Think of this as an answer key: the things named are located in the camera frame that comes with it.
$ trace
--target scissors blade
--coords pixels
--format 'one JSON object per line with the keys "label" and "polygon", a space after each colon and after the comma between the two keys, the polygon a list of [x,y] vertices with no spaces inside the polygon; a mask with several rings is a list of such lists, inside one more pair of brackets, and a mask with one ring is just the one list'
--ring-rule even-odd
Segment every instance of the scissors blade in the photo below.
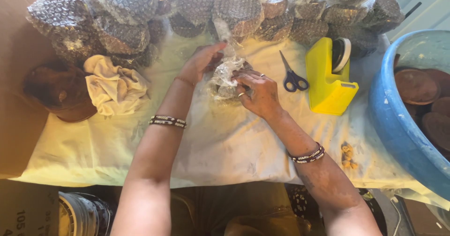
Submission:
{"label": "scissors blade", "polygon": [[286,59],[284,58],[284,55],[281,52],[281,50],[280,50],[280,54],[281,54],[281,59],[283,60],[283,63],[284,63],[284,68],[286,68],[286,71],[287,72],[292,72],[292,69],[291,69],[291,67],[288,64],[288,61],[286,61]]}

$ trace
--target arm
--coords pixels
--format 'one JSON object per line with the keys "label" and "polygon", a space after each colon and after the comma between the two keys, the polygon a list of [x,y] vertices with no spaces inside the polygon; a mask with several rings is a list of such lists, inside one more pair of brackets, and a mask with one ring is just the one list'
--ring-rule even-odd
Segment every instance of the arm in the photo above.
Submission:
{"label": "arm", "polygon": [[[277,83],[256,71],[235,71],[234,78],[249,86],[251,96],[239,97],[245,108],[266,120],[292,156],[311,154],[319,147],[283,110],[278,101]],[[237,93],[245,89],[238,85]],[[380,230],[363,198],[339,166],[325,155],[316,161],[295,163],[303,184],[319,204],[327,235],[379,236]]]}
{"label": "arm", "polygon": [[[180,77],[197,84],[203,70],[226,44],[198,48],[181,69]],[[156,114],[186,119],[194,88],[176,79]],[[183,129],[150,125],[143,135],[123,185],[111,236],[168,236],[171,232],[170,174]]]}

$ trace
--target scissors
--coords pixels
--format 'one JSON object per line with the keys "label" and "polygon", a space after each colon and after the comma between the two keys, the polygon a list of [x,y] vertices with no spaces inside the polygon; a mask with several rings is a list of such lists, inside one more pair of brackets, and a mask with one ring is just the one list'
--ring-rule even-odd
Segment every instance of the scissors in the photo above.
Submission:
{"label": "scissors", "polygon": [[281,59],[284,63],[284,68],[286,68],[286,78],[284,79],[284,88],[288,92],[295,92],[298,90],[306,90],[309,87],[309,83],[306,81],[306,79],[298,76],[294,71],[292,71],[291,67],[289,66],[288,62],[283,56],[283,53],[280,51]]}

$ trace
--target woman's right hand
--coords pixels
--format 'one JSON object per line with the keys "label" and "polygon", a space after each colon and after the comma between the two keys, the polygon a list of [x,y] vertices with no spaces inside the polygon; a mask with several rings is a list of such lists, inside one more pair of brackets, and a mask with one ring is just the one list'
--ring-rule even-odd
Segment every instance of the woman's right hand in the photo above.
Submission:
{"label": "woman's right hand", "polygon": [[284,110],[279,103],[277,83],[274,80],[265,75],[261,77],[260,72],[244,69],[233,71],[233,79],[238,81],[236,88],[238,95],[245,92],[243,84],[253,90],[251,96],[247,94],[239,96],[246,109],[266,121],[282,114]]}

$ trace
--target white rag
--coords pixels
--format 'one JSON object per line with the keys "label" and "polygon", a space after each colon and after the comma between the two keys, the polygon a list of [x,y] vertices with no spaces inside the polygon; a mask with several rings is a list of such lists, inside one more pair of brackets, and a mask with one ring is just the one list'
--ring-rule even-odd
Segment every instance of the white rag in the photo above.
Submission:
{"label": "white rag", "polygon": [[132,114],[149,101],[149,83],[136,70],[114,66],[109,57],[94,55],[83,65],[87,90],[98,113],[109,116]]}

